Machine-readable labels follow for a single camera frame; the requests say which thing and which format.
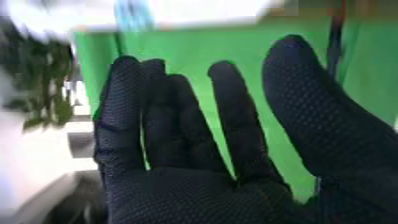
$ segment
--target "black textured glove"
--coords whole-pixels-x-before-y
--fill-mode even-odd
[[[275,43],[262,80],[305,167],[323,178],[305,205],[293,203],[266,155],[254,104],[227,62],[211,66],[209,77],[236,180],[184,77],[165,75],[159,60],[140,64],[120,57],[113,63],[94,122],[110,223],[392,223],[396,135],[348,99],[302,38]]]

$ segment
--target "finger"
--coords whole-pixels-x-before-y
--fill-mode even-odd
[[[188,144],[191,168],[227,173],[188,80],[181,75],[168,76],[168,79],[175,89],[179,127]]]
[[[142,115],[143,144],[151,168],[188,168],[186,145],[179,130],[175,91],[159,60],[142,64],[147,92]]]
[[[323,183],[339,180],[339,188],[378,205],[396,203],[396,197],[385,200],[398,195],[396,184],[374,178],[390,180],[398,176],[398,137],[348,98],[300,36],[287,36],[270,49],[262,87],[310,173],[323,177]]]
[[[140,150],[140,87],[138,61],[120,57],[110,68],[94,120],[94,159],[104,176],[143,170]]]
[[[264,135],[245,81],[232,64],[216,63],[209,68],[220,124],[239,181],[282,178],[268,158]]]

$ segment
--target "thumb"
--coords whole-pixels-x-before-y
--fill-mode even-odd
[[[335,180],[371,201],[383,205],[394,201],[398,206],[398,181],[392,181],[398,137],[346,96],[309,43],[296,35],[286,36],[271,46],[262,63],[262,88],[309,172],[325,182]]]

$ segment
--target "green backdrop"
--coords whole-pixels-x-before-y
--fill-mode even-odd
[[[383,21],[348,21],[342,38],[346,56],[337,74],[337,80],[350,96],[390,125],[398,114],[398,102],[394,102],[398,96],[398,76],[394,74],[398,63],[394,63],[392,57],[398,48],[394,43],[398,32],[392,32],[394,25]],[[165,59],[168,73],[186,75],[193,85],[229,170],[231,162],[206,71],[211,63],[218,60],[227,59],[236,63],[255,101],[270,156],[291,184],[294,198],[300,201],[312,195],[314,177],[302,166],[262,99],[259,70],[271,43],[287,34],[303,36],[325,64],[328,28],[328,17],[316,18],[316,20],[271,19],[250,27],[158,31],[142,34],[78,33],[74,38],[92,114],[99,104],[108,67],[115,57],[129,54],[142,60],[149,58]]]

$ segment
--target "black glove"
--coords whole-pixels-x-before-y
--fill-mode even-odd
[[[159,60],[140,64],[120,57],[113,63],[94,122],[110,223],[387,223],[396,136],[344,96],[302,38],[287,36],[273,45],[262,79],[305,167],[323,178],[305,205],[293,203],[268,158],[254,104],[227,62],[211,66],[209,77],[236,180],[186,79],[165,76]]]

